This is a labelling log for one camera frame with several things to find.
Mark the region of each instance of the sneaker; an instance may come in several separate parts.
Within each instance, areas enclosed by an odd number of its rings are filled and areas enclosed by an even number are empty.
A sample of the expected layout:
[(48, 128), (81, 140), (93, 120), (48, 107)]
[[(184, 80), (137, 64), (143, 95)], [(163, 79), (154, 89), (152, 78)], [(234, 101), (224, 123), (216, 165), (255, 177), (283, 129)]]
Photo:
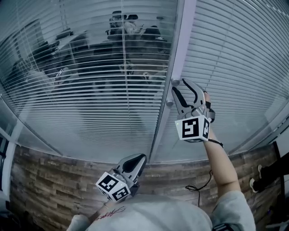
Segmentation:
[(257, 193), (258, 191), (255, 191), (254, 188), (253, 188), (254, 182), (255, 182), (255, 180), (254, 180), (253, 178), (251, 178), (251, 179), (250, 179), (250, 182), (249, 182), (249, 185), (250, 185), (253, 193)]
[(259, 178), (262, 179), (262, 176), (261, 176), (261, 169), (262, 169), (262, 165), (259, 164), (258, 165), (258, 172), (259, 172)]

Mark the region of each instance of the shirt sleeve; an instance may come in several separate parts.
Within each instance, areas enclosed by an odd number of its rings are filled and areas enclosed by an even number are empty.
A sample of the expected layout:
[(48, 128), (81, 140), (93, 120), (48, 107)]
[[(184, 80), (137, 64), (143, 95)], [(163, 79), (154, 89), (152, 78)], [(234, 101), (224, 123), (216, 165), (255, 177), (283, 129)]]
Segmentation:
[(73, 216), (67, 231), (85, 231), (90, 226), (89, 219), (84, 215)]
[(212, 212), (211, 220), (213, 227), (225, 224), (236, 227), (233, 230), (256, 230), (253, 214), (240, 191), (230, 191), (221, 196)]

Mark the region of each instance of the window blinds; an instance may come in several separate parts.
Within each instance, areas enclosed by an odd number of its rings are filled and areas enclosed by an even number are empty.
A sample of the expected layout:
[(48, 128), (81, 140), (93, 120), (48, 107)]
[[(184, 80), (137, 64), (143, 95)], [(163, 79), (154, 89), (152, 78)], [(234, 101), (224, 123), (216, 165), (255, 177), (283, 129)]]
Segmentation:
[[(211, 95), (212, 127), (225, 150), (268, 124), (289, 99), (289, 8), (283, 0), (198, 0), (182, 78)], [(179, 87), (189, 101), (193, 95)], [(206, 159), (203, 144), (178, 140), (170, 112), (153, 161)]]
[(7, 104), (65, 156), (149, 154), (176, 10), (177, 0), (2, 1)]

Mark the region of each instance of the black pants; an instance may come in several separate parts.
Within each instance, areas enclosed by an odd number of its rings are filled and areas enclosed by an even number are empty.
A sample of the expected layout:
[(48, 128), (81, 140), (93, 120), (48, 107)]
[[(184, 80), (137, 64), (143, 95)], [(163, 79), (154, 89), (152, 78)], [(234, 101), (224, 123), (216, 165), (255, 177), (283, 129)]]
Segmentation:
[(269, 167), (262, 168), (262, 179), (255, 181), (253, 188), (255, 191), (261, 192), (265, 187), (275, 181), (277, 177), (287, 174), (289, 174), (289, 153), (281, 157)]

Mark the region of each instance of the gray t-shirt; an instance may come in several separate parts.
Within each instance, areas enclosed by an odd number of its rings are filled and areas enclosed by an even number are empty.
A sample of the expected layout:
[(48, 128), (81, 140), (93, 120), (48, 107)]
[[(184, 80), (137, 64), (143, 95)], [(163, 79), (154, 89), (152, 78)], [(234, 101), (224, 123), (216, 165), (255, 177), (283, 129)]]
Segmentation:
[(200, 208), (164, 196), (138, 194), (109, 208), (91, 225), (83, 215), (73, 217), (68, 231), (254, 231), (252, 212), (243, 193), (219, 198), (211, 218)]

